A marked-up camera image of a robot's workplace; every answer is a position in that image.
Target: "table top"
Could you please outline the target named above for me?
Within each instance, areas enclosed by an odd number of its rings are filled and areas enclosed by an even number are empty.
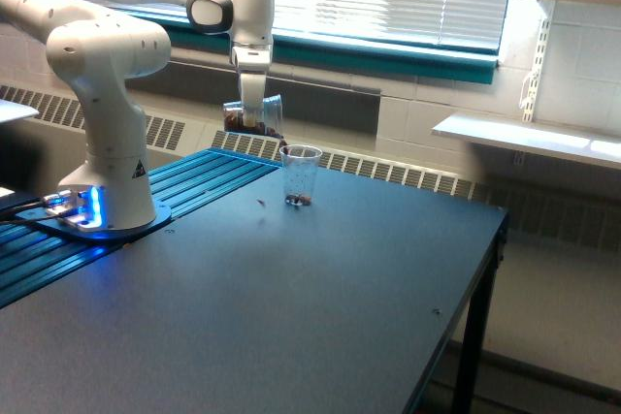
[[[3,414],[402,412],[505,213],[326,170],[295,208],[281,185],[0,310]]]
[[[39,112],[32,107],[0,99],[0,123],[29,118],[38,114]]]

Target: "shelf bracket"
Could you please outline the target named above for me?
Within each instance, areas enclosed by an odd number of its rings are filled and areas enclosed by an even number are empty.
[[[522,109],[522,121],[530,123],[535,117],[535,103],[539,94],[539,84],[541,82],[541,72],[543,70],[543,60],[547,52],[547,42],[550,37],[552,18],[554,17],[555,2],[546,3],[545,16],[542,16],[535,47],[535,57],[533,58],[533,68],[524,79],[522,95],[520,96],[520,109]]]

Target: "plastic cup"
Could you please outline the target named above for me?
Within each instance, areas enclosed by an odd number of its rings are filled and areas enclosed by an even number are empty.
[[[280,148],[284,176],[284,201],[291,206],[310,206],[321,149],[292,144]]]

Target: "radiator grille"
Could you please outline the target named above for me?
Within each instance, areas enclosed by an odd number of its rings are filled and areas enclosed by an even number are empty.
[[[0,86],[0,99],[30,106],[39,111],[36,119],[52,125],[84,129],[82,107],[76,100],[6,85]],[[176,150],[185,123],[151,115],[146,118],[147,145]]]
[[[212,146],[278,160],[277,144],[264,138],[218,131]],[[612,207],[589,199],[576,199],[569,194],[501,182],[485,184],[457,174],[333,149],[324,150],[319,166],[504,207],[509,211],[513,230],[620,252],[621,205]]]

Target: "window sill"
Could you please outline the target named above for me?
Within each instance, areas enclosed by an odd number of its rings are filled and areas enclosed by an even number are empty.
[[[125,11],[166,28],[174,46],[228,53],[227,35],[203,35],[178,16]],[[491,84],[498,57],[436,48],[375,45],[365,41],[274,35],[274,60],[360,75],[410,75]]]

